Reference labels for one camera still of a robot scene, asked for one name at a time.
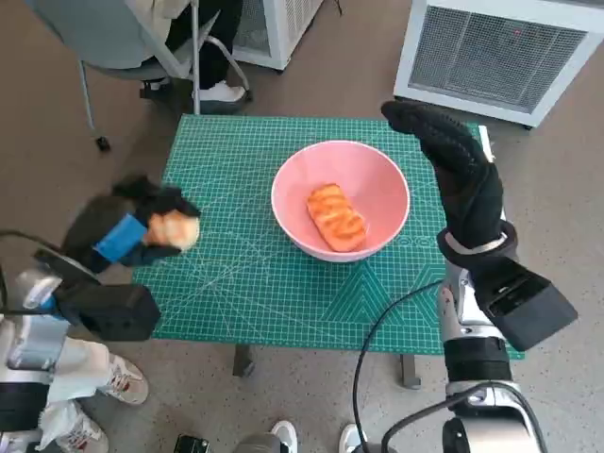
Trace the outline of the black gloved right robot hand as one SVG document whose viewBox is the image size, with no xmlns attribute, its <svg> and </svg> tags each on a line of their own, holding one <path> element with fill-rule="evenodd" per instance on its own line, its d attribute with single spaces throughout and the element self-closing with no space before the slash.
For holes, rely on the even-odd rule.
<svg viewBox="0 0 604 453">
<path fill-rule="evenodd" d="M 387 101 L 381 113 L 392 130 L 414 136 L 431 163 L 446 230 L 467 249 L 501 238 L 503 186 L 481 144 L 461 122 L 428 106 Z"/>
</svg>

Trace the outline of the black left robot hand, blue tape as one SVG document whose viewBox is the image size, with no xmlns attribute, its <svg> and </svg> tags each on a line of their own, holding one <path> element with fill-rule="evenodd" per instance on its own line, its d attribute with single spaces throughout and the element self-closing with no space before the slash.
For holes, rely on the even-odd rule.
<svg viewBox="0 0 604 453">
<path fill-rule="evenodd" d="M 174 186 L 145 175 L 125 176 L 91 198 L 69 227 L 61 253 L 95 274 L 113 263 L 150 265 L 191 249 L 201 211 Z"/>
</svg>

